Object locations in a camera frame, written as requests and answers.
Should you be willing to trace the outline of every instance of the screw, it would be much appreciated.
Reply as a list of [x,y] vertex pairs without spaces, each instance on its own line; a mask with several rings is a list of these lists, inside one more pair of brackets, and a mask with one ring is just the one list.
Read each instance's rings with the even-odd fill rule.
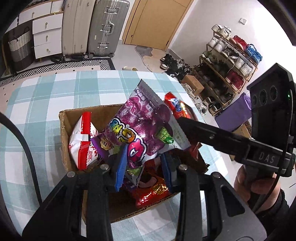
[[101,168],[102,170],[108,170],[108,169],[109,169],[109,165],[108,165],[108,164],[102,164],[102,165],[100,166],[100,168]]
[[218,173],[218,172],[213,172],[213,177],[220,178],[221,177],[221,174]]
[[182,170],[182,171],[186,171],[186,170],[188,169],[188,166],[185,165],[185,164],[181,164],[181,165],[179,166],[179,169]]
[[74,177],[75,176],[75,172],[70,171],[67,173],[67,177]]

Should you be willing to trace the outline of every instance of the brown cardboard box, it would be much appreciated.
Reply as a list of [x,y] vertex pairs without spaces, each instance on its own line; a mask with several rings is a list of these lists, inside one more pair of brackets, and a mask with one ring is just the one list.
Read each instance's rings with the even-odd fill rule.
[[[232,133],[235,133],[237,135],[246,137],[246,138],[251,138],[248,129],[246,127],[245,124],[242,124],[239,128],[237,128],[235,131],[233,131]],[[233,161],[235,160],[235,156],[234,155],[229,155],[230,159]]]
[[[61,139],[62,139],[62,161],[67,172],[75,171],[76,173],[82,173],[83,171],[79,171],[74,160],[69,154],[68,143],[69,137],[72,133],[75,124],[81,117],[82,113],[85,111],[91,111],[91,122],[96,127],[96,129],[101,132],[109,121],[114,117],[117,111],[120,109],[122,105],[107,105],[107,106],[96,106],[96,107],[87,107],[81,109],[74,110],[63,110],[59,113],[59,119],[61,124]],[[190,165],[192,168],[197,170],[199,173],[203,173],[205,171],[206,165],[203,165],[200,162],[199,165]],[[120,190],[118,193],[110,193],[109,194],[109,213],[110,213],[110,221],[117,222],[139,213],[145,212],[150,208],[158,205],[164,200],[172,197],[171,195],[161,201],[138,210],[135,205],[135,200],[131,198],[130,194],[125,190]],[[86,222],[86,201],[87,201],[87,191],[84,192],[83,195],[83,203],[82,203],[82,218],[84,222]]]
[[204,89],[203,85],[193,75],[185,75],[181,83],[188,84],[194,90],[195,96],[198,96]]

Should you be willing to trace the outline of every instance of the wooden door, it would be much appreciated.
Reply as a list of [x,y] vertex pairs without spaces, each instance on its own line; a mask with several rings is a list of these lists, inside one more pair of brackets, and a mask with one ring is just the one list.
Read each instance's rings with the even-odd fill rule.
[[125,43],[164,50],[191,0],[140,0]]

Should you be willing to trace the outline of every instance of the red sneaker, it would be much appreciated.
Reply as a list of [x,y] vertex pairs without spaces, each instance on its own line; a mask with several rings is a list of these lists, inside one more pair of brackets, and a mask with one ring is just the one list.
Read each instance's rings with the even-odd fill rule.
[[244,79],[238,73],[234,72],[233,84],[231,85],[235,91],[238,91],[244,84]]
[[231,69],[229,70],[225,79],[229,84],[232,84],[235,81],[235,77],[236,77],[235,72]]
[[242,39],[240,37],[238,37],[237,35],[235,35],[233,38],[229,39],[229,42],[236,45],[236,43],[239,42],[240,40],[242,40]]
[[245,51],[248,47],[248,44],[243,39],[237,41],[237,47],[239,47],[242,51]]

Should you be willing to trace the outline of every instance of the tablecloth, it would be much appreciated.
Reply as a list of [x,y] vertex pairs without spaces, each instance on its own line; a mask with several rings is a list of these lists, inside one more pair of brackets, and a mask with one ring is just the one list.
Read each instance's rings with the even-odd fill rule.
[[[24,135],[36,167],[44,200],[65,175],[61,158],[59,111],[97,105],[124,103],[143,79],[159,96],[171,91],[202,116],[174,78],[159,73],[134,71],[81,71],[25,80],[8,101],[5,115]],[[200,153],[217,171],[220,153],[203,145]],[[19,233],[38,208],[30,168],[18,140],[0,129],[0,183],[10,217]],[[180,196],[155,209],[112,224],[114,240],[172,240],[176,234]]]

